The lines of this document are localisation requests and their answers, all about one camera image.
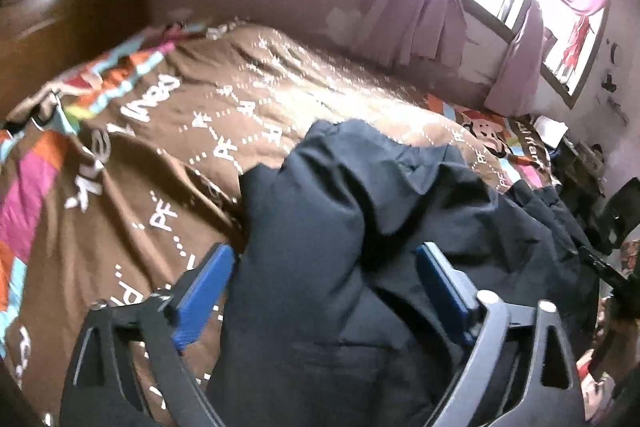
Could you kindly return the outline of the dark navy padded jacket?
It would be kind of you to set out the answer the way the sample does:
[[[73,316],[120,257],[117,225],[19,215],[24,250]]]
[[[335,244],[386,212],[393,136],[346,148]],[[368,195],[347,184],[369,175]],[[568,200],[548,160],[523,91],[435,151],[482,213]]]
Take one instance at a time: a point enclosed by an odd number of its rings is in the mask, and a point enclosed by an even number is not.
[[[507,303],[552,301],[574,348],[592,331],[573,216],[548,190],[499,193],[457,147],[320,120],[240,187],[248,242],[206,389],[229,426],[425,424],[461,359],[416,272],[425,242]]]

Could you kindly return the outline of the black chair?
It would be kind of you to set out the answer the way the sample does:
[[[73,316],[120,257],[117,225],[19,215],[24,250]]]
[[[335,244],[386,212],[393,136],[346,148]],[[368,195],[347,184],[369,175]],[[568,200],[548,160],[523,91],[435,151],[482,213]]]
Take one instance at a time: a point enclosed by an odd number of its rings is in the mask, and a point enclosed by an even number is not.
[[[635,176],[608,200],[597,216],[591,216],[587,236],[601,255],[608,257],[614,249],[620,249],[629,233],[638,227],[639,199],[640,182]]]

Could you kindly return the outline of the dark bedside desk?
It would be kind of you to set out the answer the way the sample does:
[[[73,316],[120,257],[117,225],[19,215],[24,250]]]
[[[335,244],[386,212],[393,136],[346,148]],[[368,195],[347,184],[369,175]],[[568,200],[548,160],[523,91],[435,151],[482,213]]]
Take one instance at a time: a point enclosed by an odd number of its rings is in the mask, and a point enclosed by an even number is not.
[[[600,178],[593,173],[570,140],[562,138],[550,156],[552,173],[560,182],[562,199],[598,200],[603,196]]]

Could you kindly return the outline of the white item by bed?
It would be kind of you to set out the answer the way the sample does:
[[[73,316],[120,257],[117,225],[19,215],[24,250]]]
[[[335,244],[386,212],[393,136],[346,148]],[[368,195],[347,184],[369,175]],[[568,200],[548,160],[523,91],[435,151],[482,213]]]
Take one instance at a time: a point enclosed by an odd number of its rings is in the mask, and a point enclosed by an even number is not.
[[[567,124],[544,115],[538,116],[534,121],[534,128],[545,146],[555,150],[568,130]]]

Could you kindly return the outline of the colourful cartoon monkey quilt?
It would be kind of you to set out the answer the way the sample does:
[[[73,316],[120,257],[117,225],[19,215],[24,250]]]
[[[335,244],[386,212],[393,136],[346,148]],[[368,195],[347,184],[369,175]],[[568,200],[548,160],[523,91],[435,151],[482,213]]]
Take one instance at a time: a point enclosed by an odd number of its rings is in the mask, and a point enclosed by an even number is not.
[[[442,101],[248,23],[131,39],[47,85],[1,135],[1,366],[58,420],[88,306],[140,303],[238,239],[241,174],[277,167],[317,120],[451,144],[488,185],[553,183],[525,118]]]

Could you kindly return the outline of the brown wooden headboard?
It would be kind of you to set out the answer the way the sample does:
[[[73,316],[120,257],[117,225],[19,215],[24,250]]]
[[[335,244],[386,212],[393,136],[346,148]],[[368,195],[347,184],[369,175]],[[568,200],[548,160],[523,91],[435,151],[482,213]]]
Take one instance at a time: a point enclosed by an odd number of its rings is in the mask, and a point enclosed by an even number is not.
[[[146,0],[1,0],[1,114],[148,21]]]

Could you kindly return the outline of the round wall clock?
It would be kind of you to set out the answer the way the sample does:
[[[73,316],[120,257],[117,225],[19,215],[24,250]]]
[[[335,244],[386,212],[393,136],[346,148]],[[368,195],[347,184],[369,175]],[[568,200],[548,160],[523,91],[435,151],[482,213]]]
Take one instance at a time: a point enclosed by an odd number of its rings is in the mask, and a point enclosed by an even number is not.
[[[617,43],[613,42],[610,47],[610,63],[614,67],[620,66],[623,62],[623,51],[622,47]]]

